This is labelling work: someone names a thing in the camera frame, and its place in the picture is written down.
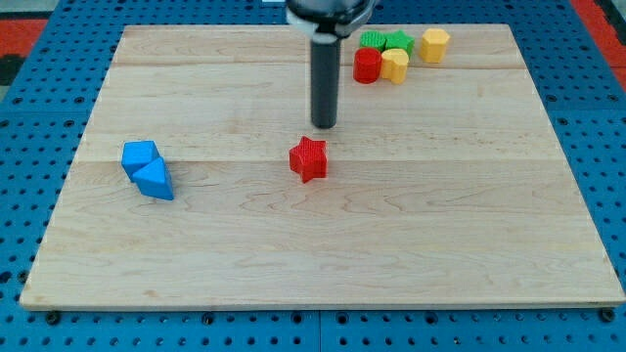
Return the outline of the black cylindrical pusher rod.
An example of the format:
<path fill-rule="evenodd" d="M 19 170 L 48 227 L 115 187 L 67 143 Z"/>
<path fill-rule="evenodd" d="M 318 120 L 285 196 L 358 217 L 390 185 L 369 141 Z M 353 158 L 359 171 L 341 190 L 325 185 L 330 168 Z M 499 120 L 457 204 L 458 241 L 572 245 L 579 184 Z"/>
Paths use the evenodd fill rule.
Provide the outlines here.
<path fill-rule="evenodd" d="M 336 124 L 340 67 L 340 41 L 310 44 L 311 123 L 319 129 Z"/>

